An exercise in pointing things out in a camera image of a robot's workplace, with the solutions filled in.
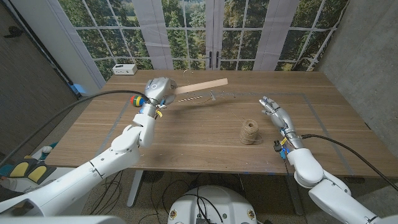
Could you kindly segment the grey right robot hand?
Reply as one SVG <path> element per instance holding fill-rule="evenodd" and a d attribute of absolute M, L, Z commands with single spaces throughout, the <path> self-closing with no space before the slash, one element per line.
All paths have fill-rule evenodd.
<path fill-rule="evenodd" d="M 262 113 L 268 115 L 271 118 L 272 123 L 277 127 L 281 134 L 285 136 L 288 133 L 294 133 L 294 124 L 286 112 L 285 109 L 281 108 L 274 100 L 263 96 L 259 103 L 263 107 Z"/>

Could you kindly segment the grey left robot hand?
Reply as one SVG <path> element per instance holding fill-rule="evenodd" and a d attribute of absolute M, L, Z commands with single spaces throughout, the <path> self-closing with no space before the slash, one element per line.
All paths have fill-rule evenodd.
<path fill-rule="evenodd" d="M 144 88 L 144 94 L 152 105 L 169 105 L 174 102 L 177 88 L 175 80 L 166 77 L 159 77 L 149 80 Z"/>

